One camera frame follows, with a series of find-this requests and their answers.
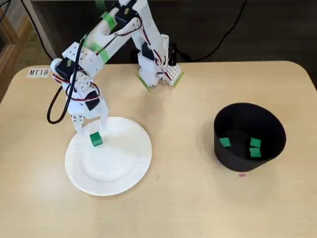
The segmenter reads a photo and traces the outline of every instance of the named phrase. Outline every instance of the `white paper plate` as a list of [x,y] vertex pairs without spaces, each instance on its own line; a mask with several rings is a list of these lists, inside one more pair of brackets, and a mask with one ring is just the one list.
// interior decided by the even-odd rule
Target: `white paper plate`
[[[137,184],[152,158],[149,135],[136,122],[109,117],[106,127],[94,121],[70,141],[65,168],[71,182],[83,192],[96,196],[122,193]],[[90,134],[99,132],[103,144],[94,147]]]

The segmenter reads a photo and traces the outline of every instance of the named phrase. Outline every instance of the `wall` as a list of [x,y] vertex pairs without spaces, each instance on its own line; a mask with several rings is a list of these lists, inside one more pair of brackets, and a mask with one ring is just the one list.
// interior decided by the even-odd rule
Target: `wall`
[[[151,11],[160,32],[193,58],[210,52],[237,17],[243,0],[157,0]],[[34,1],[57,54],[78,41],[102,11],[93,1]],[[291,60],[317,85],[317,1],[249,0],[241,20],[208,61]],[[110,63],[130,62],[128,42]]]
[[[7,8],[0,9],[0,15]],[[0,23],[0,101],[15,74],[14,66],[19,59],[23,45],[31,31],[31,24],[19,0],[12,0],[8,11]]]

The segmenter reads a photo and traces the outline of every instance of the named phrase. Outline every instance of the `red wire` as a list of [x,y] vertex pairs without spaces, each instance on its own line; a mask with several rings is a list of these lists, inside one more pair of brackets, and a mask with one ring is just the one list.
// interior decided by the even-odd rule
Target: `red wire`
[[61,78],[61,77],[58,77],[56,74],[53,74],[53,78],[55,80],[59,80],[61,82],[64,82],[64,83],[69,83],[68,81],[66,81],[65,79]]
[[[143,34],[144,34],[145,39],[147,40],[147,42],[148,42],[148,44],[149,44],[149,46],[150,46],[150,45],[151,45],[151,43],[150,43],[150,40],[149,40],[148,35],[147,35],[147,33],[145,32],[144,28],[143,28]],[[155,64],[156,64],[157,66],[162,65],[162,59],[161,59],[161,57],[159,56],[159,54],[157,53],[157,51],[156,51],[156,50],[153,50],[153,51],[154,51],[154,52],[155,52],[155,54],[158,56],[159,61],[160,61],[160,63],[158,64],[158,60],[157,60],[157,59],[155,59]]]
[[[93,85],[98,90],[98,95],[97,96],[95,96],[93,98],[85,98],[85,99],[79,99],[79,98],[71,98],[71,99],[73,101],[76,101],[76,102],[88,102],[88,101],[93,101],[93,100],[97,99],[100,96],[100,89],[95,83],[91,82],[90,84]],[[67,96],[68,96],[67,91],[68,91],[69,86],[70,85],[67,86],[66,91],[65,91]]]
[[161,69],[161,70],[169,78],[169,80],[172,81],[172,79],[169,77],[168,73],[164,72],[163,69]]
[[139,20],[140,20],[140,22],[141,22],[141,25],[140,25],[137,29],[134,29],[134,30],[132,30],[132,31],[130,31],[130,32],[128,32],[128,33],[120,34],[120,35],[118,35],[118,36],[126,36],[126,35],[129,35],[129,34],[132,33],[132,32],[135,32],[135,31],[139,30],[139,29],[142,27],[142,25],[143,25],[142,19],[139,18]]

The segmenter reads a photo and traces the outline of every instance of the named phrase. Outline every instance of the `green cube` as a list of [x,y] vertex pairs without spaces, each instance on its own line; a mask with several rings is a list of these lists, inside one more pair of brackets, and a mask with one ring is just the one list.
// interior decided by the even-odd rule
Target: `green cube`
[[225,138],[220,138],[219,139],[220,143],[224,146],[224,147],[229,147],[231,146],[230,140],[228,137]]
[[93,146],[95,146],[95,147],[98,146],[98,145],[101,145],[103,143],[103,140],[102,140],[99,132],[91,134],[90,135],[90,140],[91,140]]
[[260,148],[261,147],[261,140],[251,137],[250,145],[253,147]]
[[251,157],[260,158],[261,157],[260,148],[250,148],[250,154],[251,154]]

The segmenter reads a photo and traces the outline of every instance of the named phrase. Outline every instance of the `dark background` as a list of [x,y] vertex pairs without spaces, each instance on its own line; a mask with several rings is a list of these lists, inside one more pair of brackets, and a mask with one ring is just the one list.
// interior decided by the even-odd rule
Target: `dark background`
[[5,40],[2,36],[0,36],[0,53],[2,52],[4,47],[5,47]]
[[[211,52],[237,18],[244,0],[153,0],[153,18],[162,34],[192,58]],[[45,32],[60,55],[79,41],[103,13],[94,1],[34,1]],[[317,1],[249,0],[221,48],[205,61],[290,60],[317,86]],[[129,41],[109,63],[130,63]]]

